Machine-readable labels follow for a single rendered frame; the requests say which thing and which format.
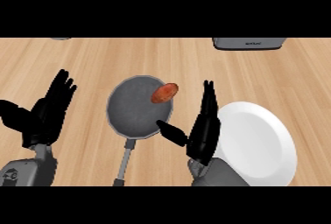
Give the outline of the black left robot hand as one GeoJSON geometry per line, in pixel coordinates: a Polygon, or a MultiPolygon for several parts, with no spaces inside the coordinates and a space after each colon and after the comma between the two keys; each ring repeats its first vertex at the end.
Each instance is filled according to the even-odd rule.
{"type": "Polygon", "coordinates": [[[68,105],[77,90],[68,71],[61,69],[52,81],[46,96],[27,110],[8,100],[0,100],[3,125],[22,133],[22,147],[50,145],[59,137],[68,105]]]}

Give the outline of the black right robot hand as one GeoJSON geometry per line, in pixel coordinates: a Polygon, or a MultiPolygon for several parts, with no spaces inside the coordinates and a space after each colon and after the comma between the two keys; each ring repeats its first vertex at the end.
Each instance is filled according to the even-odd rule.
{"type": "Polygon", "coordinates": [[[183,131],[163,120],[157,121],[157,125],[161,135],[180,147],[186,147],[188,157],[203,165],[209,165],[216,152],[222,122],[217,117],[219,106],[213,81],[206,81],[203,86],[201,112],[192,125],[191,134],[186,136],[183,131]]]}

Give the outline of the white plate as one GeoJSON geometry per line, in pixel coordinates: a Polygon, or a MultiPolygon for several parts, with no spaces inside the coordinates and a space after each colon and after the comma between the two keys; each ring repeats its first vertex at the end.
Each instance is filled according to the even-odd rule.
{"type": "Polygon", "coordinates": [[[288,186],[297,168],[296,143],[276,115],[248,101],[217,112],[220,137],[213,156],[220,158],[250,186],[288,186]]]}

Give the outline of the orange sweet potato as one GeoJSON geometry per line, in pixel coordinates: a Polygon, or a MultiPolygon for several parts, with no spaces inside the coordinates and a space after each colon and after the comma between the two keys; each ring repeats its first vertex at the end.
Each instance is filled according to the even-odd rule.
{"type": "Polygon", "coordinates": [[[169,102],[173,96],[179,92],[179,85],[176,83],[167,83],[154,91],[151,95],[151,102],[152,103],[163,103],[169,102]]]}

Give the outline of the grey frying pan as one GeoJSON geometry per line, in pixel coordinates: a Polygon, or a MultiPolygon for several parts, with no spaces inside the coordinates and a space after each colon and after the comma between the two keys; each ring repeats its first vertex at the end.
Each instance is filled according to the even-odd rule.
{"type": "Polygon", "coordinates": [[[172,118],[173,101],[151,102],[152,93],[163,85],[164,82],[158,78],[136,75],[115,86],[108,97],[108,124],[115,133],[126,138],[124,156],[114,186],[124,186],[124,173],[136,141],[158,134],[157,121],[167,122],[172,118]]]}

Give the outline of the grey appliance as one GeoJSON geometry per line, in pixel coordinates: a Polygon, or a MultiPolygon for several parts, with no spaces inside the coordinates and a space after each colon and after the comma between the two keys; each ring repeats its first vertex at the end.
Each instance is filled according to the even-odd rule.
{"type": "Polygon", "coordinates": [[[213,38],[219,50],[274,50],[282,47],[285,38],[213,38]]]}

